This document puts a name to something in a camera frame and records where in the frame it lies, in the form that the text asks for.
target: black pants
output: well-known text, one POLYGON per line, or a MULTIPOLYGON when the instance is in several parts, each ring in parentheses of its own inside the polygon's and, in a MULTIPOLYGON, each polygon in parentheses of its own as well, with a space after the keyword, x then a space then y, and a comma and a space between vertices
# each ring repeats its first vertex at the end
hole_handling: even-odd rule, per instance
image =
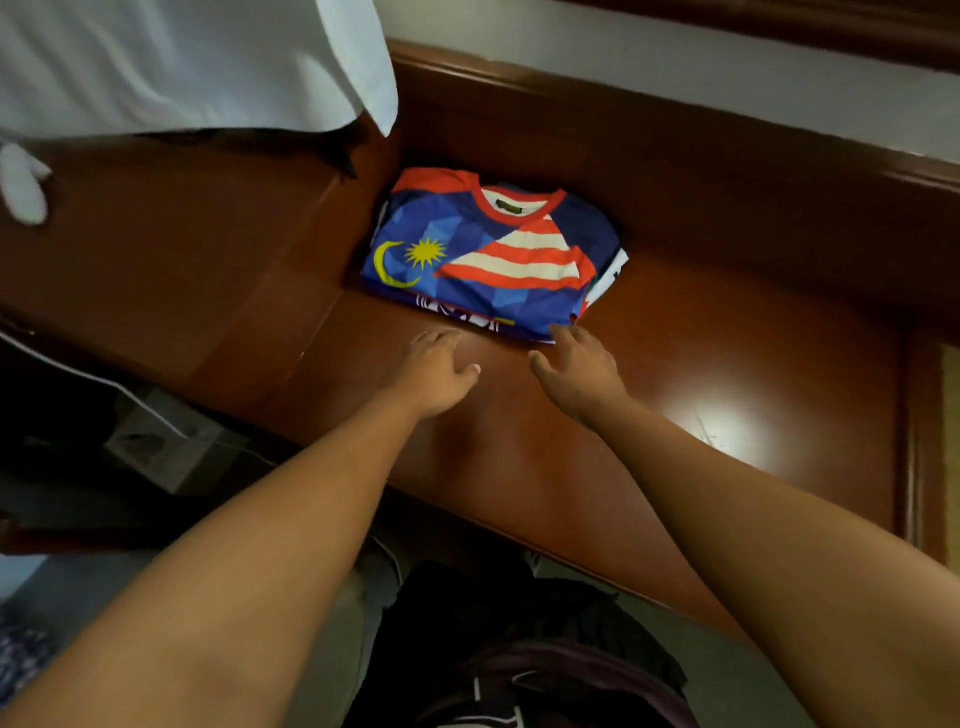
POLYGON ((439 675, 492 643, 536 637, 597 647, 683 695, 686 676, 677 661, 595 587, 536 579, 522 564, 473 580, 428 561, 411 572, 384 614, 344 728, 408 725, 439 675))

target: red sleeve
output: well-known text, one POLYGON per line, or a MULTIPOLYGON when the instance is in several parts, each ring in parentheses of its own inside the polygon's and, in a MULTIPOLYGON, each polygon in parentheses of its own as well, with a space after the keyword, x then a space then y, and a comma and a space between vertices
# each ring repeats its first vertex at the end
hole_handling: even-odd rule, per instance
POLYGON ((410 167, 403 170, 393 192, 404 189, 422 189, 426 192, 466 192, 470 181, 476 177, 471 172, 459 172, 441 167, 410 167))

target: person's left arm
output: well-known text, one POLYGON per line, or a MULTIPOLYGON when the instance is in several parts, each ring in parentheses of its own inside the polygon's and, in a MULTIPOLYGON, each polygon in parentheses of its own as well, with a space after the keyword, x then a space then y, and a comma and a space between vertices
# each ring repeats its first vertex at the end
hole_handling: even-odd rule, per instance
POLYGON ((160 554, 0 726, 278 724, 400 449, 479 376, 459 338, 418 336, 356 414, 160 554))

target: white cable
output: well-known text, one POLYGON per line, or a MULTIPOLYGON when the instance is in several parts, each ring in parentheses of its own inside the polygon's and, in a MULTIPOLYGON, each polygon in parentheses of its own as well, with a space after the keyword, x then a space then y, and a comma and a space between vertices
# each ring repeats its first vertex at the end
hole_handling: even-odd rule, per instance
MULTIPOLYGON (((131 400, 133 400, 138 406, 143 407, 147 412, 149 412, 149 413, 152 414, 154 417, 156 417, 160 422, 162 422, 162 423, 164 423, 166 426, 168 426, 171 430, 173 430, 175 433, 177 433, 177 435, 179 435, 180 437, 182 437, 184 440, 190 440, 190 439, 191 439, 189 435, 186 435, 186 434, 184 434, 183 432, 181 432, 173 423, 171 423, 171 422, 170 422, 169 420, 167 420, 163 415, 161 415, 159 412, 157 412, 155 409, 153 409, 149 404, 147 404, 145 401, 143 401, 141 398, 139 398, 137 395, 135 395, 133 392, 131 392, 129 389, 127 389, 127 387, 125 387, 123 384, 120 384, 119 382, 115 382, 115 381, 113 381, 112 379, 104 379, 102 376, 92 375, 92 374, 90 374, 90 373, 88 373, 88 372, 83 372, 83 371, 81 371, 81 370, 79 370, 79 369, 74 369, 73 367, 69 367, 69 366, 67 366, 66 364, 63 364, 62 362, 57 361, 57 359, 53 359, 53 358, 47 356, 46 354, 42 354, 42 353, 40 353, 40 352, 38 352, 38 351, 36 351, 36 350, 34 350, 34 349, 31 349, 30 347, 28 347, 28 346, 27 346, 26 344, 24 344, 23 342, 21 342, 21 341, 19 341, 19 340, 17 340, 17 339, 14 339, 12 336, 9 336, 8 334, 4 333, 3 331, 0 331, 0 339, 2 339, 3 341, 6 341, 8 344, 10 344, 10 345, 13 346, 13 347, 16 347, 17 349, 20 349, 22 352, 24 352, 24 353, 32 356, 33 358, 39 359, 39 360, 42 361, 44 364, 49 364, 50 366, 55 367, 56 369, 63 370, 64 372, 67 372, 68 374, 72 374, 72 375, 74 375, 74 376, 79 376, 79 377, 81 377, 81 378, 83 378, 83 379, 89 379, 90 381, 95 381, 95 382, 97 382, 98 384, 105 384, 107 387, 112 387, 113 389, 117 390, 118 392, 121 392, 121 393, 125 394, 127 397, 129 397, 131 400)), ((217 446, 219 446, 219 447, 221 447, 221 448, 235 449, 235 450, 239 450, 240 452, 245 452, 245 453, 247 453, 247 454, 249 454, 249 455, 252 455, 252 456, 255 457, 257 460, 260 460, 261 462, 266 463, 267 465, 271 466, 272 468, 276 468, 276 467, 277 467, 277 464, 276 464, 275 462, 273 462, 273 461, 271 461, 271 460, 268 460, 268 459, 265 458, 263 455, 261 455, 259 452, 256 452, 256 451, 254 451, 254 450, 247 449, 247 448, 241 448, 239 445, 228 445, 227 443, 218 443, 215 439, 212 439, 212 438, 202 438, 202 437, 198 437, 198 438, 195 438, 195 439, 200 440, 200 441, 212 442, 214 445, 217 445, 217 446)))
POLYGON ((396 559, 396 557, 394 556, 394 553, 393 553, 392 551, 390 551, 386 546, 383 545, 383 542, 382 542, 382 541, 380 541, 380 540, 379 540, 376 536, 374 536, 373 534, 369 534, 369 535, 370 535, 370 537, 373 539, 373 542, 374 542, 375 544, 377 544, 378 546, 380 546, 380 548, 383 549, 383 552, 386 553, 387 556, 390 557, 390 560, 391 560, 392 562, 394 562, 394 569, 396 570, 396 580, 400 583, 400 586, 402 587, 402 586, 403 586, 403 571, 400 570, 400 562, 396 559))
POLYGON ((52 366, 52 367, 56 367, 57 369, 61 369, 61 370, 65 371, 65 372, 68 372, 69 374, 74 375, 74 376, 80 376, 80 377, 82 377, 82 378, 84 378, 84 379, 89 379, 90 381, 95 381, 95 382, 97 382, 97 383, 99 383, 99 384, 105 384, 107 387, 113 387, 113 389, 115 389, 115 390, 117 390, 117 391, 119 391, 119 392, 122 392, 123 394, 127 395, 127 397, 129 397, 131 400, 135 401, 139 406, 143 407, 145 410, 147 410, 150 414, 152 414, 154 417, 156 417, 156 418, 157 418, 158 420, 160 420, 162 423, 164 423, 165 425, 167 425, 168 427, 170 427, 170 429, 172 429, 174 432, 176 432, 176 433, 177 433, 180 437, 182 437, 184 440, 189 440, 189 439, 190 439, 187 435, 185 435, 185 434, 183 434, 182 432, 180 432, 180 430, 177 429, 169 420, 167 420, 165 417, 163 417, 163 415, 161 415, 159 412, 157 412, 155 409, 153 409, 153 408, 152 408, 149 404, 147 404, 145 401, 141 400, 137 395, 135 395, 133 392, 131 392, 129 389, 127 389, 127 387, 125 387, 123 384, 118 384, 117 382, 115 382, 115 381, 113 381, 113 380, 111 380, 111 379, 104 379, 104 378, 101 377, 101 376, 95 376, 95 375, 92 375, 92 374, 88 374, 87 372, 81 372, 79 369, 74 369, 73 367, 68 367, 66 364, 61 364, 60 362, 57 361, 57 359, 51 359, 51 358, 50 358, 49 356, 47 356, 46 354, 42 354, 42 353, 40 353, 40 352, 34 351, 34 350, 31 349, 30 347, 28 347, 26 344, 22 344, 21 342, 19 342, 19 341, 17 341, 16 339, 14 339, 12 336, 8 336, 8 335, 7 335, 6 333, 4 333, 3 331, 0 331, 0 339, 3 339, 4 341, 6 341, 8 344, 10 344, 10 345, 13 346, 13 347, 17 347, 17 348, 20 349, 22 352, 27 353, 27 354, 29 354, 30 356, 32 356, 32 357, 34 357, 34 358, 36 358, 36 359, 39 359, 39 360, 42 361, 44 364, 49 364, 49 365, 52 366))

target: person's right arm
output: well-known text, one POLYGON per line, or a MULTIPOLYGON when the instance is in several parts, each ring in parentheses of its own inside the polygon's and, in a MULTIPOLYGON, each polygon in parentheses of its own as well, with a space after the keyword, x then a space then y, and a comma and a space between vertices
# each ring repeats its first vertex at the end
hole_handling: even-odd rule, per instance
POLYGON ((824 728, 960 725, 960 578, 904 541, 632 400, 603 346, 555 327, 547 396, 596 432, 824 728))

